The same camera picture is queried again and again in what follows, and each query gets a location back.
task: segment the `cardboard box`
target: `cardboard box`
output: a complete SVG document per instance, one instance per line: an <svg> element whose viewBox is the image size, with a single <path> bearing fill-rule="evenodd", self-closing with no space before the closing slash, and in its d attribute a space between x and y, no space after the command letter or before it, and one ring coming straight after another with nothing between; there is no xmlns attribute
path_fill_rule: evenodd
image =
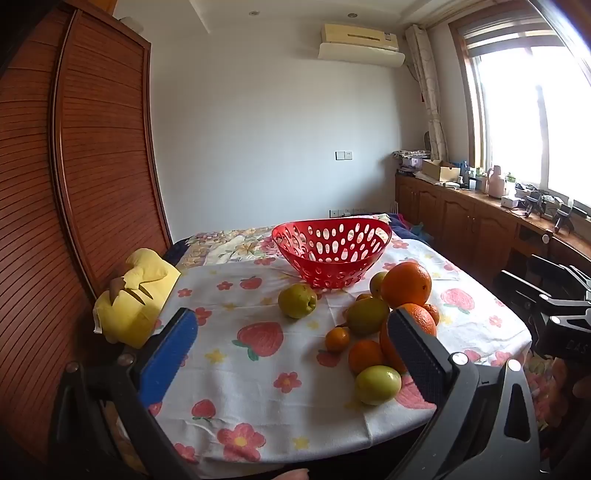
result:
<svg viewBox="0 0 591 480"><path fill-rule="evenodd" d="M460 176L460 169L440 166L431 160L423 160L423 173L437 181L457 181Z"/></svg>

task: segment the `orange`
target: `orange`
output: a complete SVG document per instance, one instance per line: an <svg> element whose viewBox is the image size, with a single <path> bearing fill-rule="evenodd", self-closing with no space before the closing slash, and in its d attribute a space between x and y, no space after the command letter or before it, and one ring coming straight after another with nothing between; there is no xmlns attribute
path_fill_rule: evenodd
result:
<svg viewBox="0 0 591 480"><path fill-rule="evenodd" d="M349 351L349 368L355 375L366 368L385 365L385 362L379 343L373 340L360 340Z"/></svg>
<svg viewBox="0 0 591 480"><path fill-rule="evenodd" d="M431 276L418 263L402 262L382 280L382 298L396 309L404 303L425 305L431 294Z"/></svg>
<svg viewBox="0 0 591 480"><path fill-rule="evenodd" d="M430 335L437 336L437 328L435 327L435 321L431 317L430 313L419 305L413 303L406 303L402 305L414 320L420 325L423 331ZM399 374L406 373L408 368L404 365L402 358L398 354L396 347L390 341L387 332L388 321L382 324L382 328L379 331L379 345L382 348L382 352L388 361L388 364L395 369Z"/></svg>
<svg viewBox="0 0 591 480"><path fill-rule="evenodd" d="M435 325L439 325L439 309L435 305L431 305L430 303L426 303L423 308L429 312L431 317L433 317L433 321Z"/></svg>
<svg viewBox="0 0 591 480"><path fill-rule="evenodd" d="M342 327L333 328L324 337L324 344L330 353L341 353L347 348L349 342L349 332Z"/></svg>

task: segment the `window blind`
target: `window blind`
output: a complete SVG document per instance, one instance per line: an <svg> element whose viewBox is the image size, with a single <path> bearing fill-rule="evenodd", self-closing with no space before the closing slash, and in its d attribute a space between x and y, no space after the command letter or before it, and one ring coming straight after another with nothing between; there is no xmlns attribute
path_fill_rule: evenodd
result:
<svg viewBox="0 0 591 480"><path fill-rule="evenodd" d="M554 30L534 10L517 10L459 28L469 57L509 48L563 46Z"/></svg>

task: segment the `red bowl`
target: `red bowl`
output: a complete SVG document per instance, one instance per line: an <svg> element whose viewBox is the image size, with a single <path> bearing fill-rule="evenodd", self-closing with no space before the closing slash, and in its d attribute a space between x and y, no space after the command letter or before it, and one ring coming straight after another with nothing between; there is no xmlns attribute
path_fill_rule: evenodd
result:
<svg viewBox="0 0 591 480"><path fill-rule="evenodd" d="M271 236L285 259L314 288L343 288L361 280L392 238L374 218L282 223Z"/></svg>

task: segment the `wooden sliding door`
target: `wooden sliding door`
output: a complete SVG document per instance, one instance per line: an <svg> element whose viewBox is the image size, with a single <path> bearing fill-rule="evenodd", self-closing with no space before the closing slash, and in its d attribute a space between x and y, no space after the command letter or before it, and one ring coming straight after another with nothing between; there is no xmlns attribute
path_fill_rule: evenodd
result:
<svg viewBox="0 0 591 480"><path fill-rule="evenodd" d="M144 39L68 0L0 76L0 425L41 460L67 361L111 348L92 333L96 296L133 250L170 246L149 58Z"/></svg>

